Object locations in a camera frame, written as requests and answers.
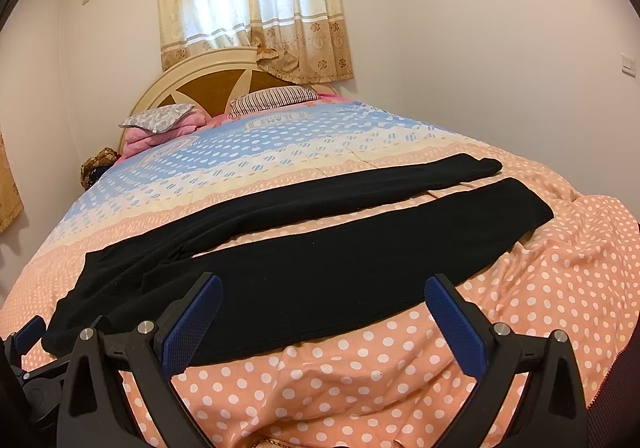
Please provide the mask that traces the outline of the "black pants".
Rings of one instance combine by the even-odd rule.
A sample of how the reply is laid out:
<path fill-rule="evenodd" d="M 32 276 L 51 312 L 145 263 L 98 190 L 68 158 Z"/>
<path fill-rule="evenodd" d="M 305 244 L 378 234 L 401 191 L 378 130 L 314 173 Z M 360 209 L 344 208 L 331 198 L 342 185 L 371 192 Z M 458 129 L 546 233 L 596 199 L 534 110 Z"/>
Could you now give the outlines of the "black pants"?
<path fill-rule="evenodd" d="M 116 333 L 155 320 L 210 272 L 224 297 L 193 361 L 257 356 L 344 334 L 422 301 L 428 277 L 462 284 L 550 206 L 495 159 L 460 153 L 227 200 L 86 255 L 42 338 L 57 357 L 98 317 Z"/>

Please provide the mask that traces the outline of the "beige side curtain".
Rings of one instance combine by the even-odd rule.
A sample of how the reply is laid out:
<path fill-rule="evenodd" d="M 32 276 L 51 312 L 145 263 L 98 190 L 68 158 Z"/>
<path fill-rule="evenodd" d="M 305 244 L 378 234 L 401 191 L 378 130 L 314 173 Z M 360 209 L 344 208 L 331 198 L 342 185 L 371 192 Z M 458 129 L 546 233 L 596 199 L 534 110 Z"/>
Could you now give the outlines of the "beige side curtain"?
<path fill-rule="evenodd" d="M 23 211 L 23 202 L 10 168 L 3 138 L 0 137 L 0 232 L 8 228 Z"/>

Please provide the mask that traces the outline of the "polka dot bed cover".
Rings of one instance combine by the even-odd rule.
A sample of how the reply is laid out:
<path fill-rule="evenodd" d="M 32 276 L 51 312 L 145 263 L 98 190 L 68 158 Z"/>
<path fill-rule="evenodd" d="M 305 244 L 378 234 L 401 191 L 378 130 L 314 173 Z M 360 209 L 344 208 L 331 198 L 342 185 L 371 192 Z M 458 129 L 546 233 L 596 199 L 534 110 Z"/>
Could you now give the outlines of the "polka dot bed cover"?
<path fill-rule="evenodd" d="M 520 333 L 567 331 L 587 402 L 639 348 L 639 225 L 544 164 L 359 102 L 310 102 L 199 130 L 110 168 L 70 208 L 1 311 L 78 328 L 123 324 L 177 296 L 171 264 L 129 264 L 195 217 L 256 194 L 335 199 L 342 180 L 461 158 L 495 174 L 390 203 L 295 212 L 226 231 L 194 258 L 224 280 L 205 350 L 176 379 L 226 447 L 260 435 L 312 446 L 430 446 L 472 382 L 420 300 L 442 272 Z"/>

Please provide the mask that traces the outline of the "brown bag beside bed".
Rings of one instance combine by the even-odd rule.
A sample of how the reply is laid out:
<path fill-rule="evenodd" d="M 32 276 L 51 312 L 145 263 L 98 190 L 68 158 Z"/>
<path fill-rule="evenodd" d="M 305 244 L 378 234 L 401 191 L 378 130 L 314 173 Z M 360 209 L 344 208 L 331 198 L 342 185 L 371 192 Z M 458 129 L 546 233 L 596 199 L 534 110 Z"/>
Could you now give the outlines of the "brown bag beside bed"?
<path fill-rule="evenodd" d="M 80 167 L 80 184 L 85 191 L 89 190 L 99 178 L 120 159 L 120 154 L 110 148 L 103 148 L 98 154 L 89 158 Z"/>

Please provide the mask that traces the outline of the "pink folded blanket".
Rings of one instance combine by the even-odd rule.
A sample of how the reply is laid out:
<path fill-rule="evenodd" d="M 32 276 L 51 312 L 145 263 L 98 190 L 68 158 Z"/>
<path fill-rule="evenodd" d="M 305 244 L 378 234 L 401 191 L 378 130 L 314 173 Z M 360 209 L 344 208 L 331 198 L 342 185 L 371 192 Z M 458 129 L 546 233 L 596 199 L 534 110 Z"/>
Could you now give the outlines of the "pink folded blanket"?
<path fill-rule="evenodd" d="M 143 151 L 166 144 L 166 142 L 170 142 L 178 137 L 192 134 L 206 123 L 207 116 L 205 113 L 198 109 L 192 109 L 169 130 L 161 133 L 152 133 L 149 130 L 142 130 L 142 128 L 139 127 L 127 128 L 124 134 L 124 144 L 120 149 L 120 155 L 125 159 L 131 158 Z"/>

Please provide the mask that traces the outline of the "grey patterned pillow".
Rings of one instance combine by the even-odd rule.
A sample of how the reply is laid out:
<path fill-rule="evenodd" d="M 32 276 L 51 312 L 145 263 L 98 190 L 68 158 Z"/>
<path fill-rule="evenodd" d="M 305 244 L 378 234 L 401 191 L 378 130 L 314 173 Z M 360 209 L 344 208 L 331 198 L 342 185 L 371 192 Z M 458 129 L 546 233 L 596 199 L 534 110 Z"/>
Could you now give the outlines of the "grey patterned pillow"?
<path fill-rule="evenodd" d="M 193 104 L 168 104 L 149 109 L 124 119 L 120 128 L 140 128 L 152 134 L 162 134 L 171 129 L 194 109 Z"/>

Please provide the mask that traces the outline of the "cream wooden headboard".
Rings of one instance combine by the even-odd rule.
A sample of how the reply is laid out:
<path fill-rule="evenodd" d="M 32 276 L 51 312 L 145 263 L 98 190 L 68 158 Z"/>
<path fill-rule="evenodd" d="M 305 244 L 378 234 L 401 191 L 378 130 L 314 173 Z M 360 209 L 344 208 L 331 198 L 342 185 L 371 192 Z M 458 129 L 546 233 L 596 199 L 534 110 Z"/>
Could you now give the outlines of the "cream wooden headboard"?
<path fill-rule="evenodd" d="M 257 63 L 257 49 L 214 49 L 186 58 L 166 70 L 141 96 L 130 116 L 173 104 L 192 104 L 210 118 L 225 114 L 230 119 L 245 116 L 234 102 L 254 92 L 281 88 L 281 80 Z"/>

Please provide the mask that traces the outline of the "striped pillow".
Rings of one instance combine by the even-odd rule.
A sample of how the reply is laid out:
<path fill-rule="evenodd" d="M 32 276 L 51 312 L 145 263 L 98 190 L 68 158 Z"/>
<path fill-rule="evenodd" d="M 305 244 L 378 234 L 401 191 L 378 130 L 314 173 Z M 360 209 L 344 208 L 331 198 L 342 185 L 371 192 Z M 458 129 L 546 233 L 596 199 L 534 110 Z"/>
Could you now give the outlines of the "striped pillow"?
<path fill-rule="evenodd" d="M 239 96 L 230 101 L 227 116 L 230 119 L 239 119 L 241 116 L 248 116 L 255 112 L 319 99 L 320 96 L 314 90 L 304 86 L 270 87 L 265 90 L 256 90 L 256 92 Z"/>

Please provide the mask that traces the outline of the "white wall switch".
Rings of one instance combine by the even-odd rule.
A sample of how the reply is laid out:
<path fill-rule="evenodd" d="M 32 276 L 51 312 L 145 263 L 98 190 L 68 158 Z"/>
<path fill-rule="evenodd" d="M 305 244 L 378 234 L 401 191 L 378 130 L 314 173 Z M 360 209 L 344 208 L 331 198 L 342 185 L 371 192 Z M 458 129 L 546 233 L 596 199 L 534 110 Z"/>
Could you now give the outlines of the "white wall switch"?
<path fill-rule="evenodd" d="M 637 76 L 637 63 L 634 57 L 626 54 L 620 55 L 620 70 L 623 74 L 629 75 L 632 78 Z"/>

